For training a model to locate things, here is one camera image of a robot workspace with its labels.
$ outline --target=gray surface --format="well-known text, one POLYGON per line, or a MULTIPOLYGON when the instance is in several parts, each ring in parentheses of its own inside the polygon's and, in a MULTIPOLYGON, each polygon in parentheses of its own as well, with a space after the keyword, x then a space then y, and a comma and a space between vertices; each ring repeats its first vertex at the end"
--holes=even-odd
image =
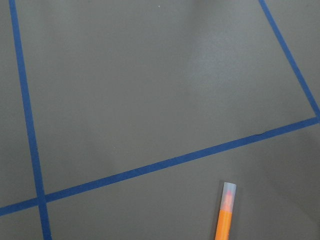
POLYGON ((36 196, 8 1, 0 1, 0 206, 36 196))
POLYGON ((320 104, 320 1, 267 0, 306 82, 320 104))
POLYGON ((53 239, 212 240, 230 181, 230 240, 318 240, 319 144, 317 125, 49 203, 53 239))
MULTIPOLYGON (((319 103, 319 3, 267 3, 319 103)), ((17 10, 46 193, 314 117, 256 0, 17 0, 17 10)), ((0 29, 3 207, 36 194, 7 1, 0 29)), ((211 240, 223 181, 238 185, 230 240, 318 240, 319 133, 51 202, 53 240, 211 240)), ((0 217, 0 239, 42 239, 38 209, 0 217)))
POLYGON ((314 116, 256 0, 17 9, 46 193, 314 116))
POLYGON ((41 240, 42 231, 37 207, 0 217, 1 240, 41 240))

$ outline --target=blue tape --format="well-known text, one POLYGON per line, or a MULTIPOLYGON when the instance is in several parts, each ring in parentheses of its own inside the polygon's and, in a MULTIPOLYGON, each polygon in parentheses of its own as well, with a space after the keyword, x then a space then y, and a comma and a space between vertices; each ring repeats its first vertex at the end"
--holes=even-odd
POLYGON ((290 125, 286 125, 283 127, 279 127, 270 131, 267 131, 263 134, 252 135, 248 137, 244 137, 238 140, 229 141, 220 145, 212 146, 206 149, 202 149, 199 151, 191 152, 182 156, 177 156, 168 160, 160 161, 157 163, 153 163, 147 166, 139 167, 133 170, 125 171, 116 175, 108 176, 105 178, 101 178, 95 181, 91 181, 88 183, 84 183, 78 186, 70 187, 61 191, 53 192, 47 194, 45 199, 47 202, 56 201, 59 199, 67 198, 72 195, 84 193, 93 189, 97 189, 100 187, 104 187, 107 185, 111 185, 114 183, 118 183, 127 179, 132 179, 144 174, 152 173, 155 171, 159 171, 162 169, 166 169, 175 165, 183 164, 189 161, 193 161, 196 159, 200 159, 206 156, 210 156, 213 154, 221 153, 227 150, 235 149, 238 147, 242 147, 248 144, 252 144, 255 142, 259 142, 265 139, 273 138, 275 136, 279 136, 282 134, 286 134, 289 132, 293 132, 299 129, 303 129, 312 125, 318 124, 319 121, 316 117, 310 118, 304 121, 296 122, 290 125))
POLYGON ((8 214, 12 214, 21 210, 29 209, 38 205, 38 199, 32 198, 26 201, 15 203, 12 205, 0 207, 0 217, 8 214))
POLYGON ((315 101, 315 98, 312 95, 304 76, 302 75, 300 69, 298 68, 298 65, 297 65, 293 55, 291 54, 290 49, 289 49, 288 45, 286 44, 286 41, 285 41, 284 37, 282 36, 282 34, 276 24, 276 21, 272 17, 271 12, 270 12, 265 0, 259 0, 259 3, 262 7, 262 10, 264 11, 264 14, 265 14, 267 20, 269 21, 269 23, 272 27, 272 30, 273 30, 276 38, 278 39, 279 44, 282 47, 282 50, 283 50, 287 60, 289 61, 290 65, 291 65, 291 68, 292 68, 296 78, 298 79, 298 81, 304 91, 304 94, 306 95, 316 117, 320 120, 320 109, 317 105, 317 102, 315 101))
POLYGON ((47 203, 45 199, 45 190, 44 190, 43 178, 42 178, 41 167, 40 167, 36 133, 35 133, 35 127, 34 127, 34 120, 32 116, 31 102, 30 102, 28 82, 27 82, 27 74, 26 74, 25 61, 24 61, 24 55, 22 50, 22 43, 21 43, 21 37, 20 37, 20 29, 19 29, 19 22, 18 22, 18 15, 17 15, 15 0, 9 0, 9 6, 10 6, 16 61, 18 66, 19 80, 20 80, 20 87, 21 87, 21 94, 22 94, 26 132, 28 135, 34 184, 35 184, 36 196, 38 200, 38 208, 39 208, 41 227, 42 227, 42 234, 43 234, 44 240, 51 240, 52 237, 51 237, 51 231, 50 231, 47 203))

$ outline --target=painter's tape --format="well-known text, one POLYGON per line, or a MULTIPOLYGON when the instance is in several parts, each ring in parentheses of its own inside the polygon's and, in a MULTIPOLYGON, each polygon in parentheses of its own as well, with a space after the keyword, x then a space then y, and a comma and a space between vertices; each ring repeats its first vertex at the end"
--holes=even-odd
POLYGON ((38 199, 32 198, 26 201, 15 203, 12 205, 0 207, 0 217, 8 214, 12 214, 21 210, 29 209, 38 206, 38 199))
POLYGON ((316 125, 318 123, 319 121, 316 117, 310 118, 304 121, 299 121, 297 123, 293 123, 290 125, 282 126, 282 127, 267 131, 263 134, 252 135, 252 136, 244 137, 238 140, 229 141, 220 145, 212 146, 199 151, 194 151, 182 156, 177 156, 177 157, 156 162, 147 166, 125 171, 116 175, 108 176, 108 177, 101 178, 88 183, 84 183, 78 186, 70 187, 61 191, 53 192, 53 193, 47 194, 45 196, 45 199, 47 202, 52 202, 59 199, 67 198, 72 195, 80 194, 93 189, 118 183, 127 179, 132 179, 144 174, 152 173, 152 172, 166 169, 175 165, 179 165, 189 161, 207 157, 213 154, 221 153, 227 150, 231 150, 231 149, 242 147, 248 144, 256 143, 265 139, 273 138, 275 136, 293 132, 293 131, 303 129, 312 125, 316 125))
POLYGON ((33 119, 32 110, 31 110, 31 102, 30 102, 30 96, 29 96, 25 60, 24 60, 24 54, 22 49, 18 14, 17 14, 15 0, 9 0, 9 6, 10 6, 16 61, 18 65, 20 88, 21 88, 21 94, 22 94, 22 103, 23 103, 23 109, 24 109, 26 132, 28 135, 28 142, 29 142, 32 169, 33 169, 33 178, 34 178, 35 191, 36 191, 36 196, 38 201, 42 234, 43 234, 44 240, 52 240, 47 203, 45 199, 44 183, 43 183, 39 154, 38 154, 34 119, 33 119))
POLYGON ((317 105, 317 102, 316 102, 314 96, 312 95, 312 93, 307 85, 307 82, 306 82, 304 76, 302 75, 293 55, 291 54, 290 49, 289 49, 288 45, 286 44, 286 41, 285 41, 284 37, 282 36, 282 34, 276 24, 276 21, 272 17, 271 12, 270 12, 265 0, 259 0, 259 3, 262 7, 262 10, 264 11, 266 18, 268 19, 268 21, 272 27, 272 30, 273 30, 276 38, 278 39, 279 44, 282 47, 282 50, 283 50, 287 60, 289 61, 290 65, 291 65, 291 68, 292 68, 295 76, 297 77, 297 79, 298 79, 298 81, 304 91, 304 94, 306 95, 316 117, 320 120, 320 109, 317 105))

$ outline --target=clear marker cap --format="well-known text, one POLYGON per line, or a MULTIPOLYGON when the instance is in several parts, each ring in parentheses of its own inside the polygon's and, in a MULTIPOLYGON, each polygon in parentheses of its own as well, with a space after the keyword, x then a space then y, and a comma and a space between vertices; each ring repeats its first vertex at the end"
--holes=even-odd
POLYGON ((237 185, 225 182, 223 186, 220 209, 232 213, 237 185))

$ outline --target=marker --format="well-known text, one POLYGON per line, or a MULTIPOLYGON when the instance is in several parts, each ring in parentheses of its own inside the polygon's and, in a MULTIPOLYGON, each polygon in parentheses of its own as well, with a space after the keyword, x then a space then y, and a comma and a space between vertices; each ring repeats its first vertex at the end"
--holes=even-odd
POLYGON ((225 182, 222 192, 222 200, 216 227, 215 240, 228 240, 231 226, 232 210, 234 208, 234 200, 237 185, 225 182))

